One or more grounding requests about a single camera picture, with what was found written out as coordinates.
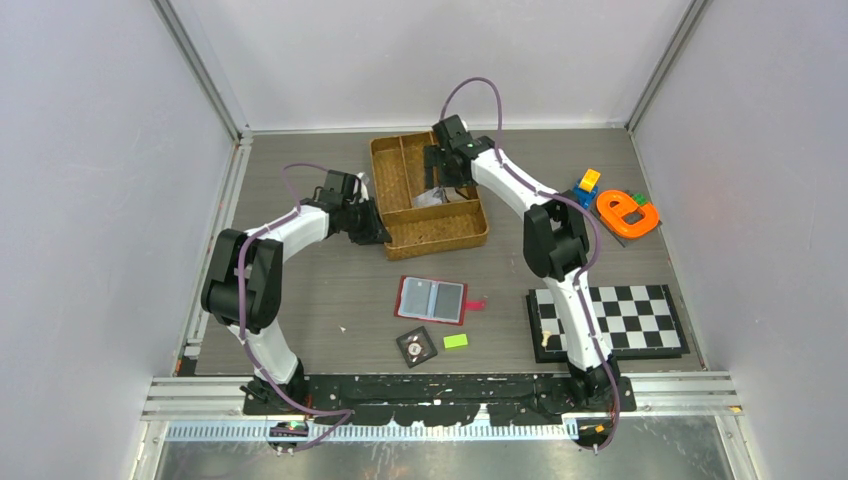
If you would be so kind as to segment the red leather card holder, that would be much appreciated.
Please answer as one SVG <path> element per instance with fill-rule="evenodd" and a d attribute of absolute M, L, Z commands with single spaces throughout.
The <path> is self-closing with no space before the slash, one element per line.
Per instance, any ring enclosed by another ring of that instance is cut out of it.
<path fill-rule="evenodd" d="M 433 282 L 433 288 L 432 288 L 431 296 L 430 296 L 430 306 L 429 306 L 429 315 L 428 316 L 415 317 L 415 316 L 410 316 L 408 314 L 405 314 L 402 311 L 404 283 L 405 283 L 405 279 L 407 277 L 427 279 L 427 280 L 430 280 L 430 281 Z M 464 298 L 463 298 L 464 304 L 463 304 L 463 308 L 462 308 L 462 317 L 461 317 L 461 322 L 459 324 L 439 321 L 432 316 L 433 307 L 434 307 L 434 303 L 435 303 L 435 294 L 436 294 L 437 285 L 439 283 L 442 283 L 442 282 L 462 284 L 465 288 L 465 295 L 464 295 Z M 469 312 L 469 311 L 471 311 L 471 312 L 483 311 L 486 308 L 486 306 L 487 306 L 487 301 L 486 301 L 485 298 L 480 299 L 480 300 L 469 300 L 468 299 L 468 285 L 466 283 L 442 281 L 442 280 L 435 280 L 435 279 L 415 277 L 415 276 L 402 276 L 399 280 L 399 286 L 398 286 L 398 291 L 397 291 L 397 296 L 396 296 L 396 301 L 395 301 L 395 307 L 394 307 L 394 315 L 396 317 L 399 317 L 399 318 L 406 318 L 406 319 L 440 323 L 440 324 L 447 324 L 447 325 L 462 326 L 464 324 L 465 315 L 466 315 L 467 312 Z"/>

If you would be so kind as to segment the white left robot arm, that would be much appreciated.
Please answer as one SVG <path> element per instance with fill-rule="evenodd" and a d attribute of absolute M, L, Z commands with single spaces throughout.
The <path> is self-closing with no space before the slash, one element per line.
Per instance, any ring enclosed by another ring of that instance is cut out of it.
<path fill-rule="evenodd" d="M 202 309 L 239 341 L 254 375 L 245 390 L 284 414 L 307 398 L 304 366 L 285 340 L 278 315 L 285 263 L 339 233 L 357 245 L 390 242 L 362 173 L 325 173 L 323 184 L 263 226 L 221 231 L 202 287 Z"/>

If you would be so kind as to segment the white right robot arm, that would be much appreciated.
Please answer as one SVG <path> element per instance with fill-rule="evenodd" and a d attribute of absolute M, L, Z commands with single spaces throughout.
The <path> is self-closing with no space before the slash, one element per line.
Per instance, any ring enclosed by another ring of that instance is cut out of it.
<path fill-rule="evenodd" d="M 523 221 L 522 253 L 548 288 L 566 336 L 571 397 L 584 410 L 621 409 L 620 371 L 603 340 L 585 277 L 600 248 L 596 221 L 576 200 L 512 162 L 488 136 L 474 137 L 456 115 L 432 127 L 425 150 L 428 178 L 440 186 L 490 190 Z"/>

